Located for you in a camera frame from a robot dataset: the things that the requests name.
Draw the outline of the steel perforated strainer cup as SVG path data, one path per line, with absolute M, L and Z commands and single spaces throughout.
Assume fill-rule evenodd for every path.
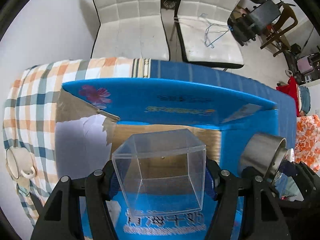
M 240 156 L 238 173 L 253 167 L 269 182 L 273 182 L 283 160 L 293 160 L 294 151 L 286 145 L 286 139 L 266 133 L 256 133 L 248 141 Z

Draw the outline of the clear acrylic cube box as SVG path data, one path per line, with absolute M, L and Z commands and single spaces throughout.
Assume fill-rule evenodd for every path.
M 133 216 L 170 216 L 201 211 L 206 145 L 188 129 L 133 134 L 112 163 Z

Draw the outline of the orange floral blanket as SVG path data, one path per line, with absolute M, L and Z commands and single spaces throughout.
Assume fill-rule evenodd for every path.
M 318 115 L 297 118 L 295 162 L 304 162 L 314 172 L 319 171 L 320 120 Z

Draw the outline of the blue cardboard milk box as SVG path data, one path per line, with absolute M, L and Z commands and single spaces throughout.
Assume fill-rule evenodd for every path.
M 107 203 L 119 239 L 203 239 L 216 202 L 205 162 L 236 173 L 254 133 L 277 134 L 274 101 L 200 83 L 69 81 L 57 101 L 57 174 L 83 178 L 112 160 Z

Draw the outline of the black smartphone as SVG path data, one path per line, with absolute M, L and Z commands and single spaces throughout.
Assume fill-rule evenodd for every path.
M 43 205 L 42 205 L 40 199 L 35 194 L 33 194 L 31 192 L 29 194 L 30 194 L 31 200 L 33 202 L 33 205 L 35 206 L 37 213 L 40 215 L 43 210 Z

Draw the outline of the red cloth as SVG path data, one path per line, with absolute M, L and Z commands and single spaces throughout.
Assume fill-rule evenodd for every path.
M 294 77 L 290 77 L 286 85 L 277 86 L 276 90 L 289 95 L 295 101 L 296 106 L 296 116 L 300 116 L 299 111 L 299 100 L 298 100 L 298 85 Z

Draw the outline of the folded green banknote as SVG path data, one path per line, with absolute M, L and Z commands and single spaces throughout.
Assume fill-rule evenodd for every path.
M 20 186 L 19 184 L 17 184 L 16 190 L 17 190 L 17 193 L 23 197 L 30 196 L 29 189 L 27 187 L 23 187 L 23 186 Z

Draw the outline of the white enamel mug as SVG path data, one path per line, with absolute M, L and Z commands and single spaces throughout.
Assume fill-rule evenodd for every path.
M 15 178 L 33 179 L 36 170 L 31 153 L 24 147 L 11 147 L 6 150 L 6 161 L 10 174 Z

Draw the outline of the pink suitcase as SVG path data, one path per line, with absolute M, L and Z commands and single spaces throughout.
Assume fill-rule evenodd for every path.
M 301 74 L 307 74 L 313 71 L 313 55 L 304 56 L 297 60 L 297 67 Z

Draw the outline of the black weight bench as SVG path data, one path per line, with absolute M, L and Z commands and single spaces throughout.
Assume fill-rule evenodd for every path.
M 249 40 L 263 33 L 263 30 L 280 16 L 279 7 L 271 0 L 254 7 L 252 11 L 237 6 L 227 23 L 236 42 L 244 46 Z

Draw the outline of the right white quilted chair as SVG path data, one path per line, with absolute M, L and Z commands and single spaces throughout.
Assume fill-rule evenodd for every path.
M 240 0 L 177 0 L 174 21 L 182 60 L 240 69 L 244 59 L 228 19 Z

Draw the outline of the white quilted chair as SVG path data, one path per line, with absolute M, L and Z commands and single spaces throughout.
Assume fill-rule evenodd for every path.
M 174 21 L 182 60 L 240 69 L 244 59 L 228 19 L 240 0 L 177 0 Z
M 92 57 L 170 59 L 161 0 L 93 0 L 100 27 Z

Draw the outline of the left white quilted chair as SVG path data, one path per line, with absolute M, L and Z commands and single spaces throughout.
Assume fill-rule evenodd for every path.
M 100 27 L 92 57 L 170 59 L 161 0 L 93 0 Z

